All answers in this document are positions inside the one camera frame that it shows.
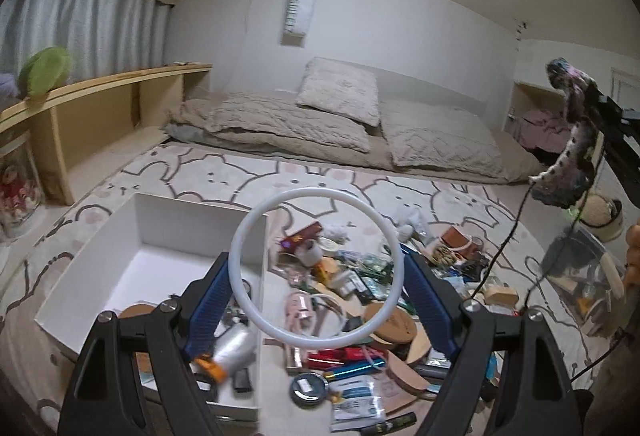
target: green plush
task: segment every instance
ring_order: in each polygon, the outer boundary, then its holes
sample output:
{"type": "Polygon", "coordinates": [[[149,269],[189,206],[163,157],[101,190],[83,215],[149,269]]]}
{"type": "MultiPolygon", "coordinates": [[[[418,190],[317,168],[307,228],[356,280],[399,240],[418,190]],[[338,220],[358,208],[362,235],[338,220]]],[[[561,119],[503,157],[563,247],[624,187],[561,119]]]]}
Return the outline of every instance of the green plush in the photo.
{"type": "Polygon", "coordinates": [[[65,85],[71,71],[71,56],[59,46],[34,54],[20,71],[18,86],[23,94],[42,96],[65,85]]]}

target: metal screw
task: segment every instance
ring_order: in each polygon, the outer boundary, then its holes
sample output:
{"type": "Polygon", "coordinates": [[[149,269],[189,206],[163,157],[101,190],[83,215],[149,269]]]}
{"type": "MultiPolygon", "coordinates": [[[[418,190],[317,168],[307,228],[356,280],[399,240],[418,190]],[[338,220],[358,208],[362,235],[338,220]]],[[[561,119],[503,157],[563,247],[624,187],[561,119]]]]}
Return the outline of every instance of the metal screw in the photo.
{"type": "Polygon", "coordinates": [[[113,319],[113,311],[103,311],[102,313],[98,313],[98,322],[101,324],[106,324],[113,319]]]}
{"type": "Polygon", "coordinates": [[[527,317],[529,317],[534,322],[540,322],[545,316],[542,314],[542,311],[539,310],[529,310],[527,312],[527,317]]]}
{"type": "Polygon", "coordinates": [[[462,303],[462,307],[469,313],[478,313],[482,305],[477,300],[469,299],[468,301],[464,301],[462,303]]]}
{"type": "Polygon", "coordinates": [[[171,311],[175,311],[177,307],[178,303],[175,299],[167,299],[160,303],[160,311],[162,311],[162,313],[171,313],[171,311]]]}

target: white box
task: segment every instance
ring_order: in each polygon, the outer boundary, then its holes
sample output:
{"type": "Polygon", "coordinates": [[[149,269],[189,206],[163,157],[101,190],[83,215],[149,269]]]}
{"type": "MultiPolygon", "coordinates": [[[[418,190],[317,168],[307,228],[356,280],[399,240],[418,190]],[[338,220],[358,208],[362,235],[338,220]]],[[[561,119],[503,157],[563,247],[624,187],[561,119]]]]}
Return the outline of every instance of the white box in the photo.
{"type": "MultiPolygon", "coordinates": [[[[149,194],[134,194],[89,239],[44,302],[35,321],[70,358],[82,349],[98,313],[121,312],[140,303],[159,304],[182,294],[190,282],[205,276],[220,252],[228,251],[247,212],[226,205],[204,205],[149,194]]],[[[262,283],[268,267],[267,217],[258,220],[242,251],[242,277],[262,308],[262,283]]],[[[260,333],[256,330],[257,342],[260,333]]],[[[249,373],[258,390],[260,343],[249,373]]],[[[145,394],[158,400],[155,384],[145,394]]],[[[227,380],[217,416],[257,421],[257,394],[236,394],[227,380]]]]}

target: white wall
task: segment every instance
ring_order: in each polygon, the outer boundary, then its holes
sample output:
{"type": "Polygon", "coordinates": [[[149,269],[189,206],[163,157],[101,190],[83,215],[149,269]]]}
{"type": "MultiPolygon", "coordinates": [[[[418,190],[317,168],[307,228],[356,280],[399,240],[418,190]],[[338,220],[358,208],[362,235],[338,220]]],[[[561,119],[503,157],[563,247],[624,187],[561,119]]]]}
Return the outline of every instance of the white wall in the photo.
{"type": "Polygon", "coordinates": [[[379,67],[488,102],[501,127],[515,40],[449,0],[317,0],[303,48],[281,45],[287,0],[180,0],[165,60],[213,64],[212,90],[296,90],[314,56],[379,67]]]}
{"type": "Polygon", "coordinates": [[[640,60],[630,56],[567,42],[523,40],[517,54],[514,79],[517,82],[551,87],[546,77],[545,66],[550,60],[560,56],[567,59],[572,66],[586,72],[605,94],[609,94],[611,88],[613,69],[640,76],[640,60]]]}

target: red tube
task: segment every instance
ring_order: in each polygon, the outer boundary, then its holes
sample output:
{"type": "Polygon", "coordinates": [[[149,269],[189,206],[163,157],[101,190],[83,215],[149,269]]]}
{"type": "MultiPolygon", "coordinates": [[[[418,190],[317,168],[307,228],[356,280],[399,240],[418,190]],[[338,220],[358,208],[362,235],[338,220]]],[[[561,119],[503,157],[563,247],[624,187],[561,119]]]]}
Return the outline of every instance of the red tube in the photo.
{"type": "Polygon", "coordinates": [[[318,355],[317,353],[309,353],[306,355],[306,368],[316,371],[325,371],[326,369],[339,368],[344,362],[330,356],[318,355]]]}
{"type": "Polygon", "coordinates": [[[318,355],[328,356],[329,358],[344,358],[344,350],[319,350],[318,355]]]}
{"type": "MultiPolygon", "coordinates": [[[[378,350],[372,350],[371,348],[367,348],[367,352],[369,353],[369,356],[371,358],[385,357],[385,353],[378,350]]],[[[367,357],[364,356],[364,351],[362,350],[362,348],[345,348],[344,359],[349,362],[357,362],[359,360],[366,360],[367,357]]]]}

